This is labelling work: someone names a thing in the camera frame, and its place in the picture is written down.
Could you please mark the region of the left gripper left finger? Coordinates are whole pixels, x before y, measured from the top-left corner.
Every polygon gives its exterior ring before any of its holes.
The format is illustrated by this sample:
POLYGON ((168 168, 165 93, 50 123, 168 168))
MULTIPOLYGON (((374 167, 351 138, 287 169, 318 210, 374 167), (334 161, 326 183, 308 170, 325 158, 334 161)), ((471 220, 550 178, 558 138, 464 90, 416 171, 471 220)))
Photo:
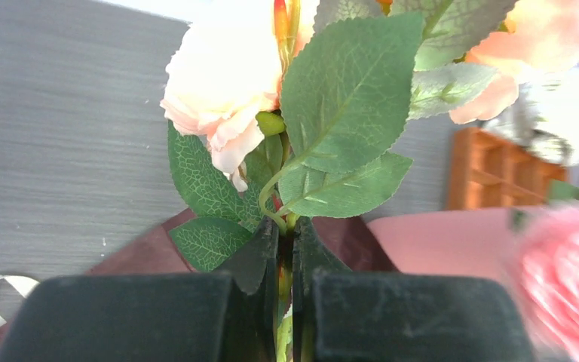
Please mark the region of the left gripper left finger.
POLYGON ((278 236, 262 220, 210 273, 44 281, 10 325, 0 361, 273 361, 278 236))

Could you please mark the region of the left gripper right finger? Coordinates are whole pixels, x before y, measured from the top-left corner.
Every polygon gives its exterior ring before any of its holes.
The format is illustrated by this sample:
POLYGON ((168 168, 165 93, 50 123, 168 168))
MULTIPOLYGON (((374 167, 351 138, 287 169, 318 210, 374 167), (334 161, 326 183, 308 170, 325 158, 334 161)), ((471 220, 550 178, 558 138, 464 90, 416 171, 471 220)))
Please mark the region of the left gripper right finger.
POLYGON ((351 271, 296 221, 296 361, 534 361, 508 292, 485 278, 351 271))

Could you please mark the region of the red wrapping paper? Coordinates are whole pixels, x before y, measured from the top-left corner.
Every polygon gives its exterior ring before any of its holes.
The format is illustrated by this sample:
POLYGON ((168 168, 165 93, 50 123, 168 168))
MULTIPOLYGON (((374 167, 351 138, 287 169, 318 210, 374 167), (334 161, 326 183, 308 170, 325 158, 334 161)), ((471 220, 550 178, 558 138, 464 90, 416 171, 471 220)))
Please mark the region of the red wrapping paper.
MULTIPOLYGON (((182 212, 122 248, 92 268, 85 276, 202 273, 199 267, 191 265, 190 259, 182 256, 170 236, 171 232, 182 230, 191 225, 193 221, 194 217, 191 211, 182 212)), ((355 216, 347 219, 319 217, 312 222, 320 240, 350 270, 379 272, 392 272, 394 270, 393 263, 360 217, 355 216)), ((287 262, 290 266, 289 277, 293 282, 294 237, 282 236, 278 226, 277 228, 279 236, 276 274, 281 265, 287 262)), ((243 238, 248 242, 254 233, 252 235, 243 233, 243 238)), ((224 262, 220 262, 213 271, 217 270, 224 262)), ((0 347, 12 322, 0 328, 0 347)))

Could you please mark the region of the peach rose stem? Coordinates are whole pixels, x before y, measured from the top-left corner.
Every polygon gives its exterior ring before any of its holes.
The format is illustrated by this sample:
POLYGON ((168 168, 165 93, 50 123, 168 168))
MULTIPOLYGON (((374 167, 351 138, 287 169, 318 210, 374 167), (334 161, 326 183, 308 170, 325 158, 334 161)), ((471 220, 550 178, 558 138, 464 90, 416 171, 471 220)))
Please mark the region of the peach rose stem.
MULTIPOLYGON (((579 1, 217 1, 166 66, 175 187, 194 212, 173 243, 202 273, 268 217, 377 208, 412 165, 411 120, 499 115, 536 75, 579 61, 579 1)), ((293 358, 293 282, 276 280, 276 358, 293 358)))

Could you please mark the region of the large pink rose stem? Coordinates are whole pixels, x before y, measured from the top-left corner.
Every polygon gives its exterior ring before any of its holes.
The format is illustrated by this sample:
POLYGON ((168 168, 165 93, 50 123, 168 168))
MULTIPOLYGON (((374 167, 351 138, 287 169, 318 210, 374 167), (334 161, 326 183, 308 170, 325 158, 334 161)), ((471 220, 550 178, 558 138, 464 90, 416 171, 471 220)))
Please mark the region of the large pink rose stem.
POLYGON ((552 180, 547 203, 510 210, 509 285, 540 347, 579 361, 579 188, 552 180))

